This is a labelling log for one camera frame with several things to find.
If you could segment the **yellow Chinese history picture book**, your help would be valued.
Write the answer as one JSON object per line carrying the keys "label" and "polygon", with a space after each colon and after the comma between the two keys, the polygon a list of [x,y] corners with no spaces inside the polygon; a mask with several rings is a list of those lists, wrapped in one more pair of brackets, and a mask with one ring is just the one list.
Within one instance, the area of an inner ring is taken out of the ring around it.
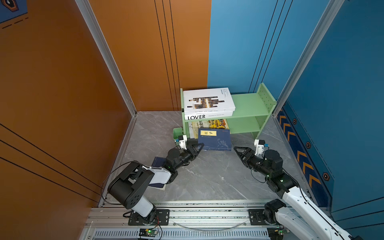
{"label": "yellow Chinese history picture book", "polygon": [[206,121],[194,121],[189,122],[189,133],[191,139],[197,139],[199,134],[199,129],[229,129],[229,125],[225,119],[219,120],[206,120]]}

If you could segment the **white LOVER book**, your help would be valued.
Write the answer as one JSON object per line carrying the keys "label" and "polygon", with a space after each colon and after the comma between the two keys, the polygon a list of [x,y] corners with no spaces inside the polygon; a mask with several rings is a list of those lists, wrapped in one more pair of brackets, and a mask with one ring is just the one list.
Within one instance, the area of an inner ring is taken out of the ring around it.
{"label": "white LOVER book", "polygon": [[219,117],[231,117],[233,111],[224,111],[224,112],[207,112],[207,113],[185,113],[184,117],[186,121],[202,120],[202,119],[214,119]]}

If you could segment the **white book brown bars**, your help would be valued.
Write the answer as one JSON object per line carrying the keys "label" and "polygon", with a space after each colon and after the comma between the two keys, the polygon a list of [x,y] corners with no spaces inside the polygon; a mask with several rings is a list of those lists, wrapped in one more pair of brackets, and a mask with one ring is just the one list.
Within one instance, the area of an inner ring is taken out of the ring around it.
{"label": "white book brown bars", "polygon": [[233,112],[236,107],[229,88],[183,91],[186,113]]}

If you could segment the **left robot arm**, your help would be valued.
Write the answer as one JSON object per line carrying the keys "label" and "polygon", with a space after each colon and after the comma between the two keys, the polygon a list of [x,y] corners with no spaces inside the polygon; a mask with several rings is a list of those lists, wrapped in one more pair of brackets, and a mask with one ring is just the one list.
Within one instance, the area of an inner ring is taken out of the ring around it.
{"label": "left robot arm", "polygon": [[170,184],[178,176],[178,169],[194,161],[204,148],[203,143],[186,144],[169,150],[160,167],[147,167],[139,162],[130,163],[108,185],[108,193],[122,206],[140,216],[144,224],[154,222],[156,206],[144,193],[151,184]]}

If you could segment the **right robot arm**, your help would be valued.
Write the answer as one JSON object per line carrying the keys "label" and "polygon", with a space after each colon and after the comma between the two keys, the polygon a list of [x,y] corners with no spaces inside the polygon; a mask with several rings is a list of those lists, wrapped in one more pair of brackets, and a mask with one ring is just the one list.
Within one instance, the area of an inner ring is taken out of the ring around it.
{"label": "right robot arm", "polygon": [[248,147],[235,147],[243,165],[261,173],[278,199],[265,204],[264,218],[270,224],[286,227],[300,240],[360,240],[327,216],[283,168],[283,159],[275,150],[257,154]]}

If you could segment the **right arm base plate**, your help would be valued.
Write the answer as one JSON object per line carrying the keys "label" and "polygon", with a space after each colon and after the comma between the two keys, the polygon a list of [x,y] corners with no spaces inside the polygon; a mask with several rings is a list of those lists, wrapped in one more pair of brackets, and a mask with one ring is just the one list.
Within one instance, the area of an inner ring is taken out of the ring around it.
{"label": "right arm base plate", "polygon": [[252,226],[279,226],[295,220],[286,208],[277,210],[250,209],[248,214]]}

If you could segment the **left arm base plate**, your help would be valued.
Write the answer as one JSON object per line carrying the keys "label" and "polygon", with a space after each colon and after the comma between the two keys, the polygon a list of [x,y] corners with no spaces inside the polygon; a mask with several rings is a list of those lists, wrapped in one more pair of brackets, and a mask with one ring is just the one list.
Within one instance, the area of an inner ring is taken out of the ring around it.
{"label": "left arm base plate", "polygon": [[143,217],[137,212],[131,213],[129,217],[129,226],[152,226],[159,224],[167,226],[170,219],[170,210],[168,209],[153,209],[148,216]]}

